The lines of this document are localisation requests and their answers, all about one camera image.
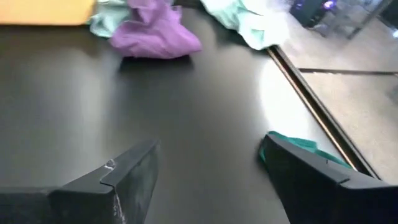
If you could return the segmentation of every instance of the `metal rail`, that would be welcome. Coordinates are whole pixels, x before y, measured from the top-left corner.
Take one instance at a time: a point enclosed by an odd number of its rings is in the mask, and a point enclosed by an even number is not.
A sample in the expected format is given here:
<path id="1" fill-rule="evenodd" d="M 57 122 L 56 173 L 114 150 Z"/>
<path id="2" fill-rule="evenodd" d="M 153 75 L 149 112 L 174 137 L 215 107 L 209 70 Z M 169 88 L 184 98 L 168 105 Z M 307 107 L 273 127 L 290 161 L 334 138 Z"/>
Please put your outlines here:
<path id="1" fill-rule="evenodd" d="M 285 75 L 286 79 L 304 102 L 305 106 L 310 110 L 313 117 L 322 127 L 345 161 L 351 165 L 353 169 L 380 179 L 348 135 L 342 130 L 337 121 L 312 91 L 303 76 L 301 76 L 300 71 L 294 67 L 283 50 L 279 46 L 274 45 L 267 49 L 267 53 Z"/>

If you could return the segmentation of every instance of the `purple fabric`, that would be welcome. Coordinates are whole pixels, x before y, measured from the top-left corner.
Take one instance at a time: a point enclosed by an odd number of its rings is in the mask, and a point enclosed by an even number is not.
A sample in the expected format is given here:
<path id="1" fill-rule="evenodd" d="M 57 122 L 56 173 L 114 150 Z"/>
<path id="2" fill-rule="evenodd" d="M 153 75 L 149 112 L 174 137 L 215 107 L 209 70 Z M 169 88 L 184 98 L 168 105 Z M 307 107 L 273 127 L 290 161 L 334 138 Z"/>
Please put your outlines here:
<path id="1" fill-rule="evenodd" d="M 180 6 L 164 0 L 128 0 L 132 20 L 123 22 L 109 42 L 125 57 L 177 58 L 201 50 L 198 38 L 180 23 Z"/>

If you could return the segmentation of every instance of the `table surface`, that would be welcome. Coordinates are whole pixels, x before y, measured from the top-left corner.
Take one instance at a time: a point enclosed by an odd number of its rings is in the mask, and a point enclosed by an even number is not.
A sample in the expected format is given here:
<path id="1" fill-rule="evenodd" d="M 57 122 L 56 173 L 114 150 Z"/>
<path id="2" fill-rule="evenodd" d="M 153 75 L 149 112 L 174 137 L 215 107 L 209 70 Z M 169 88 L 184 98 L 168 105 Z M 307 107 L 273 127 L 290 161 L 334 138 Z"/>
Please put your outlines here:
<path id="1" fill-rule="evenodd" d="M 183 10 L 203 51 L 122 59 L 87 27 L 0 27 L 0 183 L 59 186 L 160 139 L 146 223 L 288 223 L 264 168 L 270 130 L 337 155 L 265 52 Z"/>

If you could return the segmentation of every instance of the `mint green cloth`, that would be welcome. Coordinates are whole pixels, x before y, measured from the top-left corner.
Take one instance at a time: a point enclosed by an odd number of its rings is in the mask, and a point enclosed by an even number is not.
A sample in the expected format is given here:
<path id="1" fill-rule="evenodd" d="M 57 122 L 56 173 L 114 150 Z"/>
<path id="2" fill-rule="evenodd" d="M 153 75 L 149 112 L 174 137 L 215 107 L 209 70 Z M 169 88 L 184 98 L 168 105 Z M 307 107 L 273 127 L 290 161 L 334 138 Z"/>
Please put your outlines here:
<path id="1" fill-rule="evenodd" d="M 289 36 L 283 14 L 265 0 L 201 0 L 206 11 L 227 29 L 236 30 L 253 49 L 281 44 Z"/>
<path id="2" fill-rule="evenodd" d="M 328 160 L 333 161 L 333 162 L 335 162 L 337 164 L 343 165 L 343 166 L 345 166 L 347 168 L 352 168 L 346 162 L 336 158 L 335 156 L 332 156 L 331 154 L 329 154 L 327 152 L 324 152 L 324 151 L 318 149 L 318 145 L 317 145 L 317 143 L 315 141 L 306 140 L 306 139 L 300 139 L 300 138 L 290 138 L 290 137 L 284 136 L 283 134 L 280 134 L 280 133 L 278 133 L 276 131 L 270 131 L 270 132 L 268 132 L 268 134 L 276 136 L 276 137 L 278 137 L 281 140 L 285 140 L 287 142 L 290 142 L 293 145 L 296 145 L 296 146 L 298 146 L 298 147 L 300 147 L 302 149 L 305 149 L 305 150 L 307 150 L 309 152 L 312 152 L 312 153 L 314 153 L 314 154 L 316 154 L 318 156 L 321 156 L 324 159 L 328 159 Z M 263 145 L 261 147 L 262 148 L 260 148 L 260 151 L 259 151 L 260 157 L 265 162 L 266 161 L 265 150 L 267 150 L 267 149 Z"/>
<path id="3" fill-rule="evenodd" d="M 90 17 L 90 31 L 98 37 L 110 38 L 119 25 L 130 19 L 126 0 L 98 0 L 96 10 Z"/>

